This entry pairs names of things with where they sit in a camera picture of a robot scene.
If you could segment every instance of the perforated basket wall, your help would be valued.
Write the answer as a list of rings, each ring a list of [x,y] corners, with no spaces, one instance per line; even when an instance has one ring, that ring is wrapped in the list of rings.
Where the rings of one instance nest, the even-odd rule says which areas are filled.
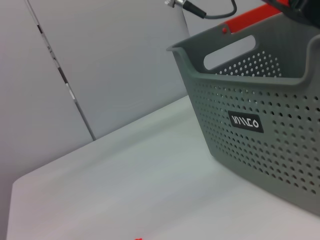
[[[225,36],[227,27],[169,49],[209,150],[240,176],[320,215],[320,32],[283,15]],[[252,51],[204,68],[207,54],[249,35]],[[258,115],[264,132],[234,127],[228,111]]]

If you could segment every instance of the white table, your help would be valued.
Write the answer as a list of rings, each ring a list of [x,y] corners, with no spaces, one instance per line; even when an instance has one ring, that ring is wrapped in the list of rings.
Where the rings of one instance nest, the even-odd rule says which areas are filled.
[[[216,162],[185,97],[13,185],[7,240],[318,240],[320,217]]]

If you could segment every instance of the red handle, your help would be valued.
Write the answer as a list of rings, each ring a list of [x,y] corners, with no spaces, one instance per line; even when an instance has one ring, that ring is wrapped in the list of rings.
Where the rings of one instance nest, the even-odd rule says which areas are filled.
[[[228,25],[231,33],[236,33],[252,24],[258,23],[279,13],[281,12],[275,7],[265,4],[236,16],[225,23]]]

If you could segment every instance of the black label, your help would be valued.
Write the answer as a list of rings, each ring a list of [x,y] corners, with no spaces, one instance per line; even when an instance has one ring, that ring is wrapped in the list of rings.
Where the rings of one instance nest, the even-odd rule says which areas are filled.
[[[236,111],[228,111],[228,114],[233,127],[258,133],[264,132],[259,115]]]

